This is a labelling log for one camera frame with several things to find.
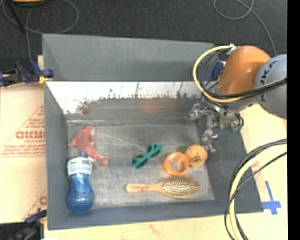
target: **brush handle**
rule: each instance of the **brush handle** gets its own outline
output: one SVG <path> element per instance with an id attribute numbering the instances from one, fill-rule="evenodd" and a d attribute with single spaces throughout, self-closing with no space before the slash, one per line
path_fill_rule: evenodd
<path id="1" fill-rule="evenodd" d="M 141 193 L 141 192 L 160 192 L 162 193 L 162 183 L 158 184 L 138 184 L 129 183 L 125 185 L 125 191 L 127 193 Z"/>

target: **hairbrush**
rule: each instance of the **hairbrush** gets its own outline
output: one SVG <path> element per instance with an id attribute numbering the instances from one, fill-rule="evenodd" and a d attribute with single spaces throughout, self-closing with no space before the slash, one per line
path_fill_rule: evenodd
<path id="1" fill-rule="evenodd" d="M 158 192 L 171 198 L 188 198 L 198 191 L 198 184 L 187 177 L 169 177 L 157 184 L 129 183 L 127 193 Z"/>

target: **blue tape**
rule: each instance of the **blue tape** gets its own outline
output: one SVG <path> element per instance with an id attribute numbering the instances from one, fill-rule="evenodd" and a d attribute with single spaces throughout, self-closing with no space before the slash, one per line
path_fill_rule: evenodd
<path id="1" fill-rule="evenodd" d="M 271 193 L 270 185 L 267 180 L 265 181 L 265 185 L 270 196 L 270 201 L 261 202 L 262 208 L 264 210 L 270 209 L 271 215 L 277 215 L 278 214 L 277 208 L 281 208 L 281 204 L 279 201 L 274 201 L 274 197 Z"/>

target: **water bottle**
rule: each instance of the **water bottle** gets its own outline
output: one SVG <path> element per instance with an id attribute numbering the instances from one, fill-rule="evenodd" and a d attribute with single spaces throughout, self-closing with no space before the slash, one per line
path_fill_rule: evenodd
<path id="1" fill-rule="evenodd" d="M 67 176 L 71 182 L 71 190 L 66 197 L 69 210 L 81 212 L 89 210 L 95 199 L 94 190 L 90 185 L 90 174 L 93 166 L 82 151 L 80 156 L 71 158 L 66 165 Z"/>

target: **gray carpet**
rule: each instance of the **gray carpet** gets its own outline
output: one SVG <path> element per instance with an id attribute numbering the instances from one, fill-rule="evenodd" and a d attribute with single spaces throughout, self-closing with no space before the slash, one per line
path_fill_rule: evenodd
<path id="1" fill-rule="evenodd" d="M 287 52 L 288 0 L 254 0 L 252 12 L 243 19 L 229 20 L 214 10 L 214 0 L 69 0 L 79 12 L 69 33 L 107 37 L 199 41 L 216 45 L 255 45 L 271 57 L 274 48 L 262 24 L 271 35 L 277 54 Z M 250 5 L 251 0 L 241 0 Z M 239 17 L 247 9 L 237 2 L 219 0 L 226 15 Z M 29 8 L 14 6 L 23 24 Z M 28 26 L 40 32 L 61 32 L 75 21 L 75 10 L 60 0 L 51 0 L 32 9 Z M 31 58 L 42 52 L 40 34 L 29 33 Z M 0 71 L 20 60 L 28 67 L 27 39 L 0 8 Z M 0 225 L 0 240 L 23 225 Z"/>

